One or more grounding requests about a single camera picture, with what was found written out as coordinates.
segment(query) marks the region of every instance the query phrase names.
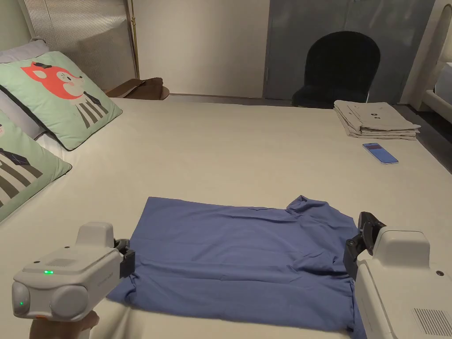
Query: folded clothes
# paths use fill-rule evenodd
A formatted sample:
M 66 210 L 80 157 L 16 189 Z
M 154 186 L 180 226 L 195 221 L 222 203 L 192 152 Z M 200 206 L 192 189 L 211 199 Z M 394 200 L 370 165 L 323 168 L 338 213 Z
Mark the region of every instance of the folded clothes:
M 419 125 L 403 118 L 387 103 L 336 100 L 334 110 L 347 135 L 358 138 L 416 140 Z
M 353 219 L 300 196 L 286 209 L 149 198 L 135 273 L 108 298 L 152 312 L 348 330 L 365 338 L 343 260 Z

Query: black chair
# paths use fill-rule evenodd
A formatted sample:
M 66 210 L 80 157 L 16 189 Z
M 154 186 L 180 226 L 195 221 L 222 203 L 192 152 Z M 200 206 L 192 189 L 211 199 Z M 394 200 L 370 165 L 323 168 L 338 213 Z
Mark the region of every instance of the black chair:
M 335 32 L 309 49 L 305 84 L 292 106 L 333 108 L 336 100 L 364 103 L 380 64 L 380 49 L 367 35 Z

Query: green pillow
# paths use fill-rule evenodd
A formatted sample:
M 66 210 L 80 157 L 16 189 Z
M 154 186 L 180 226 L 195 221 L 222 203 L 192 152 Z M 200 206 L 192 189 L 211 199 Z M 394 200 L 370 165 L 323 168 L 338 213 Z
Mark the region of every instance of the green pillow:
M 71 167 L 0 111 L 0 221 Z
M 0 64 L 0 89 L 73 150 L 122 110 L 68 57 L 49 52 Z

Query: brown bag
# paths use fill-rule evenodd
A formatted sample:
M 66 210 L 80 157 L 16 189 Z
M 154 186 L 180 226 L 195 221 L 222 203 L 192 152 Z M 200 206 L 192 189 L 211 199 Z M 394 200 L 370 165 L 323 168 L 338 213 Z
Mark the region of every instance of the brown bag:
M 170 91 L 163 86 L 162 78 L 130 79 L 106 94 L 110 98 L 164 100 Z

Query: human hand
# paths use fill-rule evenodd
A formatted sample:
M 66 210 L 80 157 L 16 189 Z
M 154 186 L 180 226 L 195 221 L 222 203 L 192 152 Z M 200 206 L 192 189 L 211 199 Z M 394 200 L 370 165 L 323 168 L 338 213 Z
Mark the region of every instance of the human hand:
M 77 322 L 33 320 L 30 328 L 30 339 L 77 339 L 84 330 L 93 328 L 99 323 L 99 316 L 91 311 Z

